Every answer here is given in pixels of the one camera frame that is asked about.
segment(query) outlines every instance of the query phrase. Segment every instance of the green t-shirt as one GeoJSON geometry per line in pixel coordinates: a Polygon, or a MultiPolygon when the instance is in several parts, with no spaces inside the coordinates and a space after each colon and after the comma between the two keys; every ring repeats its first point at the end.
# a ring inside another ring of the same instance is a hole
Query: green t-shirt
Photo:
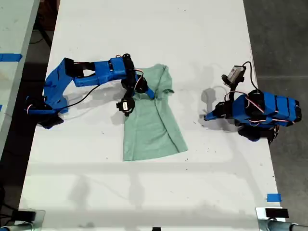
{"type": "Polygon", "coordinates": [[[156,64],[143,71],[155,99],[135,94],[135,109],[125,119],[123,161],[159,158],[187,150],[168,105],[168,96],[173,93],[168,67],[156,64]]]}

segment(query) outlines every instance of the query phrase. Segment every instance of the concrete floor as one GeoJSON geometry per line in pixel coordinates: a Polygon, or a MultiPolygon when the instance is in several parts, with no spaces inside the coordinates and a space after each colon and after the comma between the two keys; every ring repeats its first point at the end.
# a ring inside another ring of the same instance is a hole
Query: concrete floor
{"type": "Polygon", "coordinates": [[[299,100],[303,119],[270,146],[282,206],[308,225],[308,1],[244,0],[258,86],[299,100]]]}
{"type": "MultiPolygon", "coordinates": [[[[303,121],[281,128],[270,150],[278,191],[282,194],[282,206],[289,209],[290,221],[308,225],[308,155],[305,152],[308,149],[308,1],[244,0],[244,4],[260,89],[295,98],[301,103],[303,121]]],[[[31,40],[38,39],[40,34],[33,32],[31,40]]],[[[45,77],[49,51],[44,41],[30,45],[20,97],[29,88],[40,94],[40,80],[45,77]]],[[[22,107],[22,103],[16,103],[15,111],[22,107]]],[[[0,181],[4,182],[10,195],[7,203],[15,207],[18,207],[34,132],[33,126],[29,125],[25,128],[29,134],[18,133],[20,126],[11,126],[10,141],[5,147],[7,152],[3,153],[0,162],[0,181]],[[13,142],[16,136],[25,143],[22,150],[13,142]],[[16,163],[9,151],[11,154],[22,152],[24,160],[16,163]],[[11,166],[5,167],[6,163],[11,163],[11,166]],[[14,169],[21,173],[17,176],[13,173],[14,169]],[[14,175],[12,179],[1,177],[10,174],[14,175]]]]}

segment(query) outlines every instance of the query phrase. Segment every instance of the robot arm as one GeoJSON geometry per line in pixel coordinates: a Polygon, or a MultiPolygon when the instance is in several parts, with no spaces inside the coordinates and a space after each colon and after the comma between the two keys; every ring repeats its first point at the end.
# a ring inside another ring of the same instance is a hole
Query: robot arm
{"type": "Polygon", "coordinates": [[[40,99],[27,97],[26,111],[43,127],[51,128],[53,125],[63,123],[57,114],[66,113],[71,106],[63,97],[64,90],[71,81],[76,87],[95,85],[98,87],[113,80],[121,80],[122,86],[127,90],[121,102],[116,104],[125,116],[134,109],[135,102],[132,96],[135,92],[146,93],[150,99],[154,98],[154,92],[148,87],[143,75],[137,75],[129,54],[93,63],[76,63],[64,58],[47,77],[44,84],[45,95],[40,99]],[[94,73],[84,76],[83,70],[91,70],[94,73]]]}
{"type": "Polygon", "coordinates": [[[256,89],[249,94],[236,91],[237,85],[244,81],[245,70],[244,65],[234,66],[228,76],[222,75],[222,80],[231,89],[227,94],[229,100],[226,100],[226,95],[225,101],[219,102],[215,110],[205,116],[205,121],[217,118],[234,119],[235,125],[241,126],[240,135],[252,141],[267,137],[271,143],[277,136],[279,126],[287,127],[301,120],[299,102],[262,92],[255,85],[256,89]],[[242,94],[236,100],[234,100],[235,92],[242,94]]]}

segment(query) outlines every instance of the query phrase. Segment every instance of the blue tape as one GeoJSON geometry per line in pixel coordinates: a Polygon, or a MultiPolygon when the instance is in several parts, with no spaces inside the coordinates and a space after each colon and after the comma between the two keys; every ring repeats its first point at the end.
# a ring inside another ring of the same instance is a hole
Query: blue tape
{"type": "Polygon", "coordinates": [[[0,62],[19,62],[22,54],[0,54],[0,62]]]}
{"type": "Polygon", "coordinates": [[[281,194],[268,193],[267,202],[281,202],[281,194]]]}

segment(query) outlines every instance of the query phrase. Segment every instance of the table surface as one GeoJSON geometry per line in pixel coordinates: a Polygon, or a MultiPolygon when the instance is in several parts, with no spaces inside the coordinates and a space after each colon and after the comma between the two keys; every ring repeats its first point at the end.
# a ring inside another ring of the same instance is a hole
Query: table surface
{"type": "MultiPolygon", "coordinates": [[[[61,0],[48,74],[64,57],[126,52],[138,68],[169,66],[169,105],[189,150],[123,162],[124,90],[105,84],[63,124],[36,128],[20,208],[45,210],[52,230],[258,230],[255,207],[279,206],[266,202],[277,193],[267,141],[200,119],[229,91],[221,75],[252,60],[242,0],[61,0]]],[[[74,103],[91,88],[71,83],[64,95],[74,103]]],[[[246,75],[238,90],[252,89],[246,75]]]]}
{"type": "Polygon", "coordinates": [[[10,128],[39,0],[0,1],[0,53],[22,54],[20,62],[0,62],[0,159],[10,128]]]}

